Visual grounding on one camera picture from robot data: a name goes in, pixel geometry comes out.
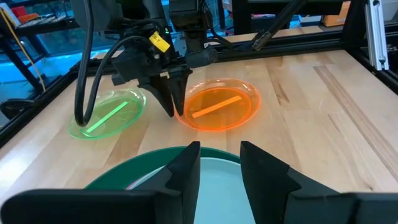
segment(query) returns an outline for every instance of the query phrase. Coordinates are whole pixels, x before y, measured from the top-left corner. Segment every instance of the green plate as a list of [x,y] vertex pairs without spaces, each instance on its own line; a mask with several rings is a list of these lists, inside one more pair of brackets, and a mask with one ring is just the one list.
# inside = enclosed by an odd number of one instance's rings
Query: green plate
[[68,132],[78,139],[100,139],[122,131],[144,111],[146,98],[140,90],[115,90],[99,96],[93,115],[85,127],[72,116]]

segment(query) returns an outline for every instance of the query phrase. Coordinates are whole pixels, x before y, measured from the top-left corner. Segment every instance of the wooden surface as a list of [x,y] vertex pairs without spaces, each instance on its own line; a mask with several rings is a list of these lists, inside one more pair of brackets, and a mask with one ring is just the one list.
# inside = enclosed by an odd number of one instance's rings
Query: wooden surface
[[[195,69],[188,85],[226,77],[246,80],[262,96],[257,115],[236,129],[190,129],[147,92],[146,112],[136,123],[97,141],[67,133],[75,97],[70,85],[0,150],[0,200],[33,188],[83,188],[138,154],[192,141],[239,154],[247,140],[340,192],[398,192],[398,96],[345,51],[215,63]],[[99,91],[136,84],[114,87],[105,76]]]

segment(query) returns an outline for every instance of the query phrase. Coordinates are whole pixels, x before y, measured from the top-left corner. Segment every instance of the yellow tag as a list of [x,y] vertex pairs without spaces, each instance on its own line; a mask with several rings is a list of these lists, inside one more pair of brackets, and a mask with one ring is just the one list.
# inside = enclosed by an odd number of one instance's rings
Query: yellow tag
[[149,40],[163,53],[169,49],[170,44],[166,42],[159,33],[156,31],[151,37],[149,37]]

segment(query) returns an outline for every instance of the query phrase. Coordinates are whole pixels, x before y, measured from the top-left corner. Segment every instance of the white plate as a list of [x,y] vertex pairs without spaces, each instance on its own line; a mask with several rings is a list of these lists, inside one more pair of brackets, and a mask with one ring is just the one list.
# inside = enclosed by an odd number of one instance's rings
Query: white plate
[[[244,189],[241,165],[216,158],[201,158],[200,187],[195,224],[252,224],[253,214]],[[133,189],[162,167],[134,182]]]

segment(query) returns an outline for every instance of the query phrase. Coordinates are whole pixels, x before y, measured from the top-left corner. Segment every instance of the orange object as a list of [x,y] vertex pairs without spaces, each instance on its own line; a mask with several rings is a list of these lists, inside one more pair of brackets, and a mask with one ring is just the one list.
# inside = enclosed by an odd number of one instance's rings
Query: orange object
[[39,18],[40,16],[37,13],[32,13],[29,15],[25,15],[25,16],[20,16],[18,17],[19,22],[21,22],[21,24],[24,24],[26,22],[31,21],[32,19],[36,19]]
[[339,15],[330,15],[330,16],[323,16],[322,22],[326,27],[333,27],[333,26],[340,26],[344,25],[346,22],[346,17],[349,9],[350,2],[343,2],[341,6],[340,14]]
[[248,121],[260,106],[260,96],[250,84],[237,79],[208,80],[187,93],[187,126],[202,131],[223,131]]
[[229,105],[231,103],[234,103],[234,102],[236,102],[238,100],[242,100],[242,98],[240,96],[234,96],[234,97],[232,97],[232,98],[230,98],[228,100],[222,101],[221,103],[217,103],[216,105],[207,107],[206,109],[203,109],[203,110],[201,110],[199,112],[193,113],[192,114],[192,118],[197,118],[197,117],[200,117],[200,116],[202,116],[204,114],[213,112],[213,111],[218,110],[218,109],[220,109],[220,108],[222,108],[224,106],[227,106],[227,105]]

